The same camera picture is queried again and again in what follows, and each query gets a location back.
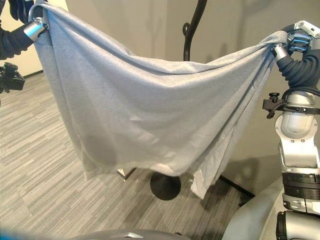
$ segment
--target black glove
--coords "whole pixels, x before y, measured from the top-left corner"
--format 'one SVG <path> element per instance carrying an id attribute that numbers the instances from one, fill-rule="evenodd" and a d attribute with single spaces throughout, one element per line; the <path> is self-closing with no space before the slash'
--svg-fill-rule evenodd
<path id="1" fill-rule="evenodd" d="M 20 20 L 24 24 L 28 22 L 28 15 L 33 0 L 9 0 L 10 14 L 15 20 Z"/>

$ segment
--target round black base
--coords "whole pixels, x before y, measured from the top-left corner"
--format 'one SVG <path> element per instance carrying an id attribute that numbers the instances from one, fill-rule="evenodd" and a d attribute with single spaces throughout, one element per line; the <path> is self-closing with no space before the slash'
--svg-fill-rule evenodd
<path id="1" fill-rule="evenodd" d="M 155 172 L 150 179 L 150 187 L 158 199 L 168 201 L 180 193 L 181 181 L 178 176 L 167 176 Z"/>

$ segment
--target metal screw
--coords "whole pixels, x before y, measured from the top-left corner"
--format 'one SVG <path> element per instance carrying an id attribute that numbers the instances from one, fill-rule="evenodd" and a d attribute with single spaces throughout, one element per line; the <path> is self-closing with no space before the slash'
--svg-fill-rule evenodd
<path id="1" fill-rule="evenodd" d="M 35 23 L 36 23 L 37 25 L 39 25 L 39 26 L 42 25 L 42 21 L 39 20 L 39 19 L 38 19 L 38 20 L 35 20 Z"/>

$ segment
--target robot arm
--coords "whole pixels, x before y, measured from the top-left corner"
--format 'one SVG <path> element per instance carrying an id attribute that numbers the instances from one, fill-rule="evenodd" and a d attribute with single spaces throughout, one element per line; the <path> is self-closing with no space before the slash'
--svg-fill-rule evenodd
<path id="1" fill-rule="evenodd" d="M 27 50 L 27 48 L 33 44 L 49 27 L 46 12 L 42 7 L 36 7 L 34 9 L 34 17 L 30 22 L 22 25 L 16 30 L 9 32 L 0 28 L 0 60 L 12 58 L 14 55 L 18 55 L 21 51 Z"/>
<path id="2" fill-rule="evenodd" d="M 0 49 L 3 49 L 0 51 L 1 60 L 20 54 L 49 28 L 46 11 L 42 7 L 36 6 L 30 15 L 35 17 L 13 32 L 0 29 Z M 0 66 L 0 94 L 3 91 L 9 93 L 10 90 L 22 90 L 24 84 L 25 80 L 18 73 L 18 66 L 8 62 L 4 63 L 3 67 Z"/>
<path id="3" fill-rule="evenodd" d="M 320 96 L 320 29 L 303 20 L 284 30 L 287 46 L 276 44 L 272 53 L 290 89 L 281 99 L 278 93 L 270 93 L 270 99 L 263 101 L 267 118 L 275 110 L 283 111 L 275 122 L 280 137 L 282 199 L 284 207 L 294 211 L 278 214 L 276 235 L 278 240 L 320 240 L 320 160 L 314 142 L 315 115 L 320 114 L 314 101 L 314 95 Z M 293 52 L 303 53 L 302 60 L 293 60 Z"/>

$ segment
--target gray fabric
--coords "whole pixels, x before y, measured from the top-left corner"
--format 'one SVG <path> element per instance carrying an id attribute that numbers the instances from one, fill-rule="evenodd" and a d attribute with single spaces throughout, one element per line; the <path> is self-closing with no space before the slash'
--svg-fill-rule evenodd
<path id="1" fill-rule="evenodd" d="M 194 170 L 203 198 L 224 170 L 270 73 L 275 32 L 207 64 L 134 55 L 43 0 L 49 32 L 35 44 L 85 176 L 149 168 Z"/>
<path id="2" fill-rule="evenodd" d="M 233 215 L 222 240 L 277 239 L 277 214 L 285 210 L 282 193 L 282 178 L 279 178 Z"/>

